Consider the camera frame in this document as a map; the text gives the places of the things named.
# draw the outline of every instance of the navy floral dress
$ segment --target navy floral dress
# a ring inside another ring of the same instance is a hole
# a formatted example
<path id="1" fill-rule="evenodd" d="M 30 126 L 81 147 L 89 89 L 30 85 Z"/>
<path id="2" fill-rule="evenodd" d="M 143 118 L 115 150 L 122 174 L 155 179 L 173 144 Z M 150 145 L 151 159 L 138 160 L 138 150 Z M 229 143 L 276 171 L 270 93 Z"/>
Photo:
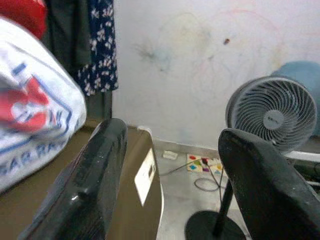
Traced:
<path id="1" fill-rule="evenodd" d="M 88 0 L 92 64 L 74 76 L 87 96 L 118 88 L 113 0 Z"/>

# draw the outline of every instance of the white fan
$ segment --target white fan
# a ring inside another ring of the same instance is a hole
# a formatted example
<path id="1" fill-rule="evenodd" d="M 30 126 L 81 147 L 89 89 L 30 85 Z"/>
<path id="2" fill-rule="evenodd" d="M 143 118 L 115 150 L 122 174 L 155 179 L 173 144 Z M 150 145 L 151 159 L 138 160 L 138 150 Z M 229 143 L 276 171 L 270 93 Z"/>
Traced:
<path id="1" fill-rule="evenodd" d="M 317 106 L 304 86 L 287 77 L 267 76 L 242 85 L 228 102 L 226 122 L 271 142 L 289 158 L 320 161 L 319 154 L 294 151 L 314 132 Z"/>

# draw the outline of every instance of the black round base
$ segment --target black round base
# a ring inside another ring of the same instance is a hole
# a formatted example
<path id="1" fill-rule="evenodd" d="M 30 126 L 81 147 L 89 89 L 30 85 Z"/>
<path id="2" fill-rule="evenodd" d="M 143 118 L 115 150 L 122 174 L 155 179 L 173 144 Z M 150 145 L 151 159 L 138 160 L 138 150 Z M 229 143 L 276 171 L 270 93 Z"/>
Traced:
<path id="1" fill-rule="evenodd" d="M 186 223 L 184 233 L 187 240 L 245 240 L 246 236 L 238 225 L 226 218 L 219 237 L 213 235 L 218 213 L 214 211 L 198 211 Z"/>

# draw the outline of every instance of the red logo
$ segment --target red logo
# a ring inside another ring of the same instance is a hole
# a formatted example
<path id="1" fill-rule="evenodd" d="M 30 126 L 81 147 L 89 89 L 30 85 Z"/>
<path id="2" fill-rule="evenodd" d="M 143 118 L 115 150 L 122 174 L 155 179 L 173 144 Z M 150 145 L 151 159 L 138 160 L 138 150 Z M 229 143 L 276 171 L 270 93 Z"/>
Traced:
<path id="1" fill-rule="evenodd" d="M 48 96 L 35 77 L 21 90 L 0 92 L 0 103 L 0 121 L 9 128 L 36 132 L 43 129 L 47 119 L 56 123 L 54 114 L 47 108 Z"/>

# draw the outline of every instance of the blue object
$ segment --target blue object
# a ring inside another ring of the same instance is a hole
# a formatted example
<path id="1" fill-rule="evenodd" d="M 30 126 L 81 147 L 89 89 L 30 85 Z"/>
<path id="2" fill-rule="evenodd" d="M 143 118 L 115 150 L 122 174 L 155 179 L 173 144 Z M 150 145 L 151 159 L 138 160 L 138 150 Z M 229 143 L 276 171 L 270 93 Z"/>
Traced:
<path id="1" fill-rule="evenodd" d="M 292 61 L 271 75 L 295 80 L 310 92 L 317 108 L 317 123 L 313 135 L 320 136 L 320 65 L 313 61 Z"/>

